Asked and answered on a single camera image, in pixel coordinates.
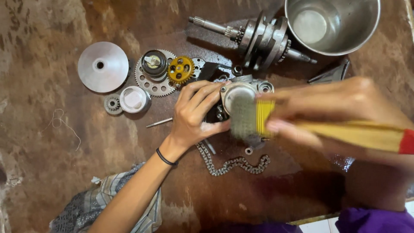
timing chain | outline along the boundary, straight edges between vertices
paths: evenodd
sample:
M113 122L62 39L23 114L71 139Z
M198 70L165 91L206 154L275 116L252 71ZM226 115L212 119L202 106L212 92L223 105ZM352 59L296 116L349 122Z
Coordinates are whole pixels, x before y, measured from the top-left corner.
M250 163L247 162L247 160L244 157L238 157L238 158L226 161L223 164L222 168L215 169L213 161L211 159L211 154L208 151L207 147L202 142L197 143L196 146L197 146L197 149L200 151L200 154L202 158L204 159L204 162L206 163L208 171L213 176L224 175L227 172L229 172L229 170L232 169L233 167L241 167L250 173L259 174L259 173L262 173L266 169L267 165L270 163L270 158L268 155L262 156L260 158L259 165L257 165L256 167L253 167L252 165L250 165Z

tile floor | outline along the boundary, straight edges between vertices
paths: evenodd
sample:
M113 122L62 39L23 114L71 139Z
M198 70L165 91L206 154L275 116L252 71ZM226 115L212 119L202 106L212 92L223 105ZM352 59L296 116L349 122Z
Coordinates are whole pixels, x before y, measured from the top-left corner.
M414 216L414 201L407 202L405 208L408 213ZM330 218L328 220L317 221L314 223L307 223L300 225L299 227L303 233L339 233L335 226L335 222L338 218Z

wooden brush handle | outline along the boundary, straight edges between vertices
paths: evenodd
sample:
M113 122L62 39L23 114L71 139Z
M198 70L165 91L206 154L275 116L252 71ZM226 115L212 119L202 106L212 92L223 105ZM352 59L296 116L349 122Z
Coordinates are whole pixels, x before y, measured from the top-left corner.
M296 121L294 124L317 135L365 148L397 153L400 150L400 143L404 137L404 129L378 124L373 121Z

wooden table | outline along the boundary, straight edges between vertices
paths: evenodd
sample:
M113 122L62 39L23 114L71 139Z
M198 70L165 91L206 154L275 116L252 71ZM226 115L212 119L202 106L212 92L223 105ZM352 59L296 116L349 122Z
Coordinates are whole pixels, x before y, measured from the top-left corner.
M46 232L73 195L87 189L93 176L128 170L148 159L169 133L178 93L154 98L146 114L112 117L103 95L89 91L77 74L82 51L98 41L119 45L138 60L150 49L199 56L230 64L241 60L235 44L191 26L188 16L241 25L262 9L278 10L283 1L111 1L2 0L0 4L0 176L2 224L8 231ZM349 55L352 72L374 78L382 91L414 119L413 36L406 1L382 2L380 25L372 39ZM284 61L269 69L275 87L305 81L338 57L293 47L319 60L318 65ZM55 109L62 125L48 126ZM228 133L210 139L214 164L244 155L245 146ZM340 209L343 173L349 160L328 161L321 154L287 141L267 143L246 157L253 164L271 157L260 175L234 168L212 177L196 148L191 148L162 185L159 232L197 232L225 221L295 221Z

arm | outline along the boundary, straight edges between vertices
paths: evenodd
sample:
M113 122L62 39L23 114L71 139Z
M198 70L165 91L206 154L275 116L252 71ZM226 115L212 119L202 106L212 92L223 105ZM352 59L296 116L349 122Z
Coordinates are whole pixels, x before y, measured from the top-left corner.
M183 87L174 108L171 133L159 147L168 161L176 162L192 145L229 129L229 122L202 122L207 111L220 99L219 90L223 85L200 81ZM171 166L154 153L111 200L89 232L130 232L170 169Z
M414 156L367 150L296 128L290 120L372 120L405 129L414 124L393 106L369 78L284 88L260 99L276 100L267 128L279 136L330 155L354 157L346 174L346 206L404 210L407 188L413 181Z

